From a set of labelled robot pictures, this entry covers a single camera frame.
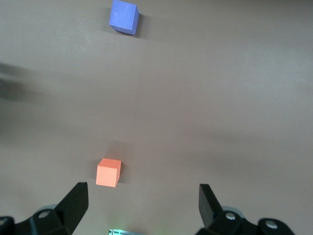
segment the beige table surface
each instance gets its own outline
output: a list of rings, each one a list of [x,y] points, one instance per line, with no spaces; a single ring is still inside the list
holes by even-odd
[[[313,230],[313,1],[1,0],[0,214],[89,184],[75,235],[193,235],[200,183],[252,223]],[[116,188],[95,185],[107,153]]]

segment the cube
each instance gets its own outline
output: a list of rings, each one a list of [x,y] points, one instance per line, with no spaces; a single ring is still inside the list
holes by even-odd
[[[135,4],[113,0],[110,26],[123,33],[135,35],[139,18],[139,11]]]
[[[116,187],[122,161],[104,158],[97,167],[96,185]]]

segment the blue cube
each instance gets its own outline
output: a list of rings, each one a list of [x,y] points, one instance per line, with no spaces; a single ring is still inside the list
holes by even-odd
[[[110,26],[115,31],[135,35],[138,17],[139,11],[135,4],[113,0]]]

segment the screw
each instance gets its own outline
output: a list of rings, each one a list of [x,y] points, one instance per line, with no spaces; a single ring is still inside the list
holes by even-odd
[[[278,228],[277,224],[272,220],[265,221],[265,224],[266,224],[266,226],[268,226],[271,229],[277,229]]]
[[[38,216],[38,218],[42,219],[42,218],[45,218],[47,215],[49,215],[50,211],[44,211],[44,212],[41,212]]]
[[[235,220],[236,216],[233,213],[231,213],[231,212],[227,212],[226,213],[226,218],[229,219],[229,220]]]

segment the orange cube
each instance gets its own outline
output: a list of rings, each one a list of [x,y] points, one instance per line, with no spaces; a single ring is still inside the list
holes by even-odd
[[[116,187],[122,161],[104,158],[98,165],[96,185]]]

